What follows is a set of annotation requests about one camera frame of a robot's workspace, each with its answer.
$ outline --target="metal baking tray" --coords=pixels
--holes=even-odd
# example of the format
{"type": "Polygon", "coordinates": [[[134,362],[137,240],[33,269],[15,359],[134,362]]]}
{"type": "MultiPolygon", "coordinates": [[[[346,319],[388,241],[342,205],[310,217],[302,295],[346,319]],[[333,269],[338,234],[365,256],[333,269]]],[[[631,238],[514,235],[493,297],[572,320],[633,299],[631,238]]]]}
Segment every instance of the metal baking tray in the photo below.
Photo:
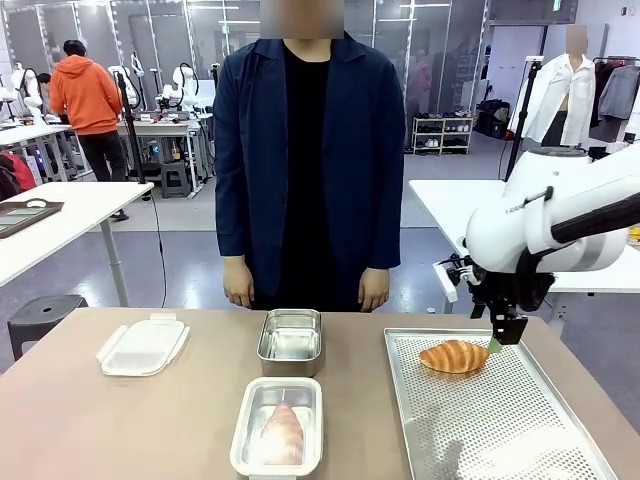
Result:
{"type": "Polygon", "coordinates": [[[384,331],[414,480],[612,480],[616,475],[527,347],[469,374],[429,370],[422,350],[489,330],[384,331]]]}

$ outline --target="table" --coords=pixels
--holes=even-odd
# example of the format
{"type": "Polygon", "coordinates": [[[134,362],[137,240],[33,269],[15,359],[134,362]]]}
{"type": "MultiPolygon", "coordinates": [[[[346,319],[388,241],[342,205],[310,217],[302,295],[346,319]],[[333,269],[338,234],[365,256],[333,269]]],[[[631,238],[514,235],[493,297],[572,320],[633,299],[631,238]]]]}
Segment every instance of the table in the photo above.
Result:
{"type": "MultiPolygon", "coordinates": [[[[45,147],[46,143],[51,145],[51,149],[53,150],[53,155],[55,157],[56,164],[58,166],[58,174],[60,175],[60,179],[66,182],[67,172],[64,168],[64,164],[62,163],[62,155],[60,154],[60,149],[58,148],[58,142],[56,141],[56,134],[67,132],[71,130],[71,125],[23,125],[19,127],[7,128],[5,130],[0,130],[0,146],[9,147],[11,145],[20,145],[23,150],[23,156],[25,160],[27,158],[27,153],[25,148],[28,146],[30,141],[33,141],[35,145],[38,147],[40,151],[40,155],[42,156],[44,162],[44,169],[47,175],[47,179],[49,181],[53,181],[54,175],[53,170],[51,169],[51,159],[49,158],[49,154],[47,153],[47,149],[45,147]]],[[[64,135],[61,135],[63,148],[65,149],[65,153],[67,154],[67,158],[69,162],[73,162],[73,154],[71,152],[71,148],[67,143],[64,135]]],[[[82,155],[82,160],[84,163],[84,172],[85,174],[90,171],[89,166],[87,165],[87,161],[82,155]]],[[[40,173],[37,171],[33,172],[34,176],[39,179],[39,184],[42,183],[42,178],[40,173]]]]}
{"type": "Polygon", "coordinates": [[[113,242],[109,216],[153,188],[153,183],[54,182],[12,197],[65,202],[62,210],[25,230],[0,239],[0,287],[100,224],[109,254],[120,305],[129,305],[120,259],[113,242]]]}
{"type": "MultiPolygon", "coordinates": [[[[202,179],[206,180],[209,177],[209,169],[207,168],[207,149],[206,146],[203,145],[203,142],[206,142],[206,139],[203,138],[203,127],[201,124],[201,120],[206,118],[197,118],[191,120],[184,120],[178,123],[150,123],[143,121],[134,121],[133,126],[136,129],[136,135],[140,138],[143,137],[151,137],[156,138],[158,140],[158,147],[161,149],[161,158],[169,158],[171,152],[165,152],[164,147],[162,146],[163,138],[171,138],[171,137],[185,137],[187,139],[187,151],[189,154],[189,166],[191,169],[191,194],[188,198],[195,197],[200,190],[202,190],[203,185],[199,182],[200,178],[196,176],[196,171],[194,168],[194,155],[191,150],[191,142],[189,139],[191,137],[195,137],[194,146],[196,148],[196,161],[198,162],[199,171],[204,174],[202,179]]],[[[120,136],[126,137],[127,148],[129,150],[129,158],[133,158],[133,153],[131,151],[131,145],[129,145],[129,132],[127,130],[127,125],[125,122],[118,122],[118,134],[120,136]]]]}
{"type": "MultiPolygon", "coordinates": [[[[478,204],[502,195],[501,180],[411,180],[409,185],[435,219],[438,228],[453,250],[464,257],[462,246],[467,223],[478,204]]],[[[553,299],[550,325],[562,333],[567,316],[567,297],[588,293],[640,293],[640,252],[625,247],[621,257],[610,267],[595,272],[560,272],[549,289],[553,299]]],[[[451,313],[445,300],[445,313],[451,313]]]]}
{"type": "MultiPolygon", "coordinates": [[[[264,312],[167,310],[191,326],[176,360],[149,378],[101,374],[95,355],[151,309],[78,309],[0,378],[0,472],[22,480],[239,478],[229,462],[264,312]]],[[[385,327],[478,328],[459,315],[323,314],[325,443],[315,480],[411,478],[385,327]]],[[[487,321],[481,325],[489,327],[487,321]]],[[[640,438],[540,319],[524,341],[620,480],[640,470],[640,438]]]]}

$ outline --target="orange hoodie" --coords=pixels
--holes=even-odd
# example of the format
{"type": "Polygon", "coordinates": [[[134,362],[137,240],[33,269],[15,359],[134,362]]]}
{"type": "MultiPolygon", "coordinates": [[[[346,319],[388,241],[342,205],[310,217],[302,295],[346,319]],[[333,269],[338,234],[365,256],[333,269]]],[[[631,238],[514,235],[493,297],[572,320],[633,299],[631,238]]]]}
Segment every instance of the orange hoodie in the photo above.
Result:
{"type": "Polygon", "coordinates": [[[78,135],[116,130],[122,98],[113,78],[93,60],[71,55],[56,67],[51,77],[51,110],[65,108],[78,135]]]}

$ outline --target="floor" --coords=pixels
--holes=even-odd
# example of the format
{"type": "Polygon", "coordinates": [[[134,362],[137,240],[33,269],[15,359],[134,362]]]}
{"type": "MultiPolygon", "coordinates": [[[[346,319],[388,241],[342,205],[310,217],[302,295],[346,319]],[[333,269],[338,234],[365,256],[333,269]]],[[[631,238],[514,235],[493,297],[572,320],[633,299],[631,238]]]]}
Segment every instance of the floor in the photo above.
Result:
{"type": "MultiPolygon", "coordinates": [[[[472,154],[444,157],[406,157],[406,178],[483,179],[498,176],[503,143],[474,138],[472,154]]],[[[236,308],[221,289],[222,263],[212,231],[213,185],[195,200],[157,200],[167,271],[166,306],[175,308],[236,308]]],[[[129,208],[132,219],[115,224],[115,240],[123,261],[132,306],[159,307],[163,282],[155,216],[150,202],[129,208]]],[[[407,187],[401,231],[402,265],[392,272],[392,295],[381,309],[387,312],[440,311],[442,295],[431,264],[451,249],[407,187]]],[[[6,320],[28,300],[48,294],[77,293],[90,306],[118,304],[99,233],[83,235],[55,255],[0,290],[0,372],[12,363],[6,320]]],[[[468,314],[471,300],[460,289],[456,313],[468,314]]],[[[640,432],[640,296],[576,296],[569,301],[568,325],[562,340],[598,380],[631,424],[640,432]]],[[[548,306],[537,313],[548,319],[548,306]]]]}

